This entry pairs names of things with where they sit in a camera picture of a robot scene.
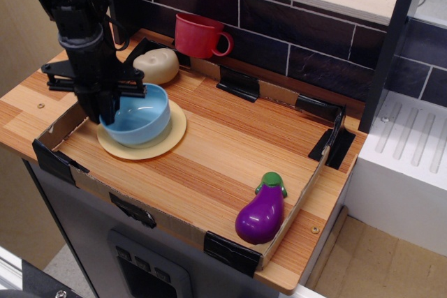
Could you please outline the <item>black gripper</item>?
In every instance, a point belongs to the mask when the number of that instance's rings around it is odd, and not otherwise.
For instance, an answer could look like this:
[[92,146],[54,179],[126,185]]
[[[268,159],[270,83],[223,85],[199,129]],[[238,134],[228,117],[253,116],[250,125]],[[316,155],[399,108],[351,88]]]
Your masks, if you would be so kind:
[[59,44],[68,58],[45,64],[41,70],[48,76],[51,90],[75,92],[92,122],[99,124],[101,117],[106,125],[113,124],[120,107],[119,96],[145,96],[143,74],[117,58],[108,25],[57,28]]

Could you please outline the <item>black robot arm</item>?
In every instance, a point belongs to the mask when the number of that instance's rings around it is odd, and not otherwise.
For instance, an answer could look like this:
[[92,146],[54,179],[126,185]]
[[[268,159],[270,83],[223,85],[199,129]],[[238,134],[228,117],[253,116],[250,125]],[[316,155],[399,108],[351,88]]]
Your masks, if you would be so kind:
[[53,91],[73,92],[95,123],[114,123],[120,98],[143,98],[143,73],[117,58],[108,0],[39,0],[58,29],[67,60],[45,64],[47,85]]

